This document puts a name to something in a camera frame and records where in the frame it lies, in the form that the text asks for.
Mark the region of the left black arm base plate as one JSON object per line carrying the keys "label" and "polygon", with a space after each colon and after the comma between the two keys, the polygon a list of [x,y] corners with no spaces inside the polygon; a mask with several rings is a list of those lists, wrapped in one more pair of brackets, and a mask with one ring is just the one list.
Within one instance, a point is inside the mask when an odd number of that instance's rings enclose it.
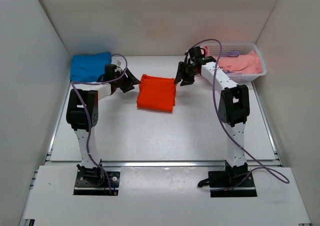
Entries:
{"label": "left black arm base plate", "polygon": [[96,180],[88,180],[88,177],[84,177],[80,170],[78,170],[73,195],[76,196],[118,196],[119,186],[121,179],[120,171],[108,171],[107,172],[110,185],[108,180],[105,179],[105,174],[102,173],[102,177]]}

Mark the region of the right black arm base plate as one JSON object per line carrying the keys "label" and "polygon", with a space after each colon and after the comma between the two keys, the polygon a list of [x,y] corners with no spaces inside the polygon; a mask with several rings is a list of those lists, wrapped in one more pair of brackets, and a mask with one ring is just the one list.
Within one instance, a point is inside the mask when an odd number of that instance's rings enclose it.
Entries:
{"label": "right black arm base plate", "polygon": [[251,198],[258,196],[251,174],[230,178],[226,171],[209,171],[208,177],[197,184],[198,188],[206,186],[209,186],[211,198]]}

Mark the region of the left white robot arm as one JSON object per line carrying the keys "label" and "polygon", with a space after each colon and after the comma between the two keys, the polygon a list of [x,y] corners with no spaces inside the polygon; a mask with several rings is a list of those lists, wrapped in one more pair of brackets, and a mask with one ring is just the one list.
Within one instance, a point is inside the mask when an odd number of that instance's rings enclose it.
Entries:
{"label": "left white robot arm", "polygon": [[91,89],[79,89],[74,83],[71,84],[66,121],[78,140],[81,164],[77,165],[77,168],[82,178],[93,187],[110,182],[98,155],[95,139],[95,126],[99,119],[99,100],[111,96],[117,89],[127,93],[140,83],[141,81],[127,67],[121,69],[116,64],[107,64],[104,67],[104,73],[95,82],[84,83],[92,86]]}

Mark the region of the orange t-shirt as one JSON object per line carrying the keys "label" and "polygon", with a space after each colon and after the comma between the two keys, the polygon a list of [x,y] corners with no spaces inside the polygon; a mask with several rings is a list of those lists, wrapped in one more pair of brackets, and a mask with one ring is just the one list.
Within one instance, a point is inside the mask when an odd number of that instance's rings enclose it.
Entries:
{"label": "orange t-shirt", "polygon": [[172,113],[176,104],[176,84],[174,84],[174,81],[174,78],[143,74],[136,100],[137,108]]}

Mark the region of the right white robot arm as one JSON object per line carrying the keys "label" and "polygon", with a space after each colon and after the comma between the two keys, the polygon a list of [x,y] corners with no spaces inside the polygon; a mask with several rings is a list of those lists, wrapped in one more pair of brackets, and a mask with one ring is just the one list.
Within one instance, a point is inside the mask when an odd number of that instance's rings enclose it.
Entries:
{"label": "right white robot arm", "polygon": [[248,173],[243,148],[245,126],[250,114],[249,89],[233,81],[218,67],[218,60],[207,56],[204,49],[194,46],[185,53],[184,61],[179,62],[174,83],[192,85],[197,74],[211,81],[213,92],[219,93],[219,100],[214,100],[213,104],[219,123],[227,135],[225,169],[210,172],[208,178],[201,180],[197,186],[235,187]]}

